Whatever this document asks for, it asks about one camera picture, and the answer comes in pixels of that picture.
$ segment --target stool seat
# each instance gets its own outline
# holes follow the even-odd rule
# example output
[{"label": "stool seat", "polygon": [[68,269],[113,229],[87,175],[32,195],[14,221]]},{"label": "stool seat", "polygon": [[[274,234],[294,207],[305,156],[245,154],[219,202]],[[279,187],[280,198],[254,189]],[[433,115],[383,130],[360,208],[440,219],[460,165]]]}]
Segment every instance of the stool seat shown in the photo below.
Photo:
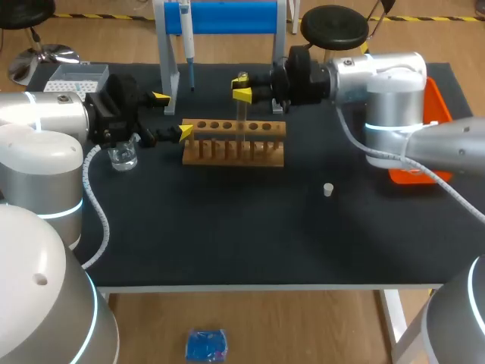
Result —
[{"label": "stool seat", "polygon": [[8,30],[35,27],[55,12],[54,0],[2,0],[0,28]]},{"label": "stool seat", "polygon": [[345,51],[365,42],[369,26],[357,11],[339,5],[323,5],[303,16],[301,31],[313,46]]}]

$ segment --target black stool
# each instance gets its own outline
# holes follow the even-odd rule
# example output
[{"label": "black stool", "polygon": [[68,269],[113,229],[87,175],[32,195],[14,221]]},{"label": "black stool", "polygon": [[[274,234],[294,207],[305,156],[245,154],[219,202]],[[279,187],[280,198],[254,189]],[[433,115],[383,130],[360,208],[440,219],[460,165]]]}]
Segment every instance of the black stool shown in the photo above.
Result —
[{"label": "black stool", "polygon": [[15,83],[28,85],[39,63],[79,63],[79,55],[65,45],[42,45],[39,34],[33,29],[49,19],[54,11],[54,0],[0,1],[0,28],[25,29],[28,37],[32,36],[35,43],[35,48],[20,53],[8,67],[8,77]]},{"label": "black stool", "polygon": [[[368,21],[379,2],[382,3],[384,12],[380,16],[374,31],[369,35]],[[372,38],[395,2],[396,0],[377,0],[367,19],[357,11],[343,6],[318,6],[303,16],[302,35],[308,40],[310,46],[317,46],[326,50],[324,60],[327,61],[332,51],[354,49]]]}]

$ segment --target test tube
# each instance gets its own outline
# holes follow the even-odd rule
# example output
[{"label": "test tube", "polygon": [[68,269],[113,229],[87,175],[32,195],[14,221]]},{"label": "test tube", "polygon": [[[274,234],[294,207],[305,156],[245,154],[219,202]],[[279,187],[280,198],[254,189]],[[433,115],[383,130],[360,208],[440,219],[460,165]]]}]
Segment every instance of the test tube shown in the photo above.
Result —
[{"label": "test tube", "polygon": [[[238,78],[247,77],[248,74],[246,72],[239,72],[237,75]],[[241,158],[243,155],[244,150],[244,142],[246,141],[244,135],[244,124],[247,118],[247,111],[248,106],[244,101],[237,101],[236,102],[236,125],[237,125],[237,132],[236,132],[236,156],[237,158]]]}]

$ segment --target wooden test tube rack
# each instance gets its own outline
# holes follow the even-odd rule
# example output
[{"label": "wooden test tube rack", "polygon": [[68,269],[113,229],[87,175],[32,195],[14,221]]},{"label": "wooden test tube rack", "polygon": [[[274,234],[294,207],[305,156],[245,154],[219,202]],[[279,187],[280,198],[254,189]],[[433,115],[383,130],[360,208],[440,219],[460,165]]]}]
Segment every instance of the wooden test tube rack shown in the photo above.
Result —
[{"label": "wooden test tube rack", "polygon": [[[283,167],[283,121],[183,119],[193,125],[185,142],[182,163],[185,165],[232,165]],[[244,142],[236,141],[244,134]]]}]

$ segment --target white cable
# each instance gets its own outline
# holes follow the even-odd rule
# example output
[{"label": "white cable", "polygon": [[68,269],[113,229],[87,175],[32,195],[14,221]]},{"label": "white cable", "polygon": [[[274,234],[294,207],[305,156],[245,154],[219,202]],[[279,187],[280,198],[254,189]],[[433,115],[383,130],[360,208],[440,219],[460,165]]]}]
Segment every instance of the white cable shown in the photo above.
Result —
[{"label": "white cable", "polygon": [[345,118],[343,117],[342,109],[336,105],[336,113],[339,116],[340,123],[342,125],[343,131],[345,132],[347,138],[349,138],[350,142],[359,148],[362,152],[365,152],[373,157],[377,158],[384,158],[384,159],[392,159],[395,161],[404,162],[407,165],[419,169],[428,177],[433,179],[437,184],[439,184],[447,193],[449,193],[456,201],[458,201],[463,207],[465,207],[475,218],[480,220],[483,224],[485,224],[485,215],[478,211],[475,206],[469,203],[462,195],[460,195],[453,187],[451,187],[447,182],[445,182],[440,176],[436,173],[431,171],[429,168],[423,166],[421,163],[416,162],[414,159],[410,159],[404,155],[397,155],[388,152],[382,152],[380,150],[368,148],[364,144],[357,141],[356,138],[352,135],[349,126],[347,125]]},{"label": "white cable", "polygon": [[94,207],[96,213],[99,216],[99,220],[101,220],[101,224],[103,225],[103,240],[101,242],[101,246],[99,247],[98,251],[94,256],[91,257],[90,260],[88,260],[86,263],[83,264],[83,268],[87,269],[91,265],[93,265],[100,256],[105,252],[106,247],[108,246],[108,241],[109,241],[109,223],[108,219],[106,218],[105,213],[103,212],[103,209],[99,205],[98,200],[94,196],[94,192],[91,189],[91,185],[89,184],[89,177],[88,177],[88,172],[89,172],[89,164],[91,163],[92,159],[94,156],[101,150],[100,146],[94,146],[84,159],[83,163],[83,186],[84,190],[86,191],[86,195],[89,198],[89,201],[91,201],[92,207]]}]

